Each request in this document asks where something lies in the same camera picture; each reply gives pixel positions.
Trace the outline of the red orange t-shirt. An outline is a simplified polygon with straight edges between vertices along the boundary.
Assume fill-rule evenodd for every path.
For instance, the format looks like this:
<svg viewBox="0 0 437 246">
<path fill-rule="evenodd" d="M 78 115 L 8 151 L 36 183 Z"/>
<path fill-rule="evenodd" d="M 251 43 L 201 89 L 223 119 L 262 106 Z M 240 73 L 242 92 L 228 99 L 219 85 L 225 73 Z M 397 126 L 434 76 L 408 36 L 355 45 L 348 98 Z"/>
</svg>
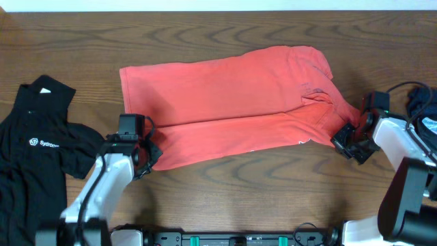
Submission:
<svg viewBox="0 0 437 246">
<path fill-rule="evenodd" d="M 128 66 L 119 72 L 124 108 L 150 116 L 164 171 L 309 141 L 329 146 L 359 111 L 311 46 L 272 46 L 239 56 Z"/>
</svg>

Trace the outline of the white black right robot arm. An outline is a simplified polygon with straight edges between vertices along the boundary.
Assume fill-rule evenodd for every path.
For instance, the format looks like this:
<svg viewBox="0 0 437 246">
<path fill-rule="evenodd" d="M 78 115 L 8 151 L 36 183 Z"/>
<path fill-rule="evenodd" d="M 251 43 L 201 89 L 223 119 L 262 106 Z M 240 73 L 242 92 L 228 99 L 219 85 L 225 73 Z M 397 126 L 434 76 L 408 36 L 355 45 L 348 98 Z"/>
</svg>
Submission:
<svg viewBox="0 0 437 246">
<path fill-rule="evenodd" d="M 389 101 L 386 92 L 366 94 L 358 124 L 346 123 L 331 139 L 360 164 L 381 150 L 395 170 L 378 214 L 345 222 L 340 245 L 436 244 L 436 208 L 423 204 L 436 199 L 436 154 L 405 116 L 390 112 Z"/>
</svg>

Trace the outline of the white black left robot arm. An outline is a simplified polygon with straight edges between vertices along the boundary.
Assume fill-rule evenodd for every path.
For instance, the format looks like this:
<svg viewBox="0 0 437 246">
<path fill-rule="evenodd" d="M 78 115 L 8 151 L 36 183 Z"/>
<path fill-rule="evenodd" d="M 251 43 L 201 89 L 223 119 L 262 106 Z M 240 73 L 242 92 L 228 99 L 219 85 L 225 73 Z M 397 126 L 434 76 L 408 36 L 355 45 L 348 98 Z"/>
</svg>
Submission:
<svg viewBox="0 0 437 246">
<path fill-rule="evenodd" d="M 75 201 L 58 220 L 36 232 L 36 245 L 150 245 L 149 232 L 133 225 L 110 231 L 109 220 L 124 189 L 152 171 L 162 155 L 152 137 L 149 116 L 124 113 L 116 133 L 108 135 L 96 155 L 94 170 Z"/>
</svg>

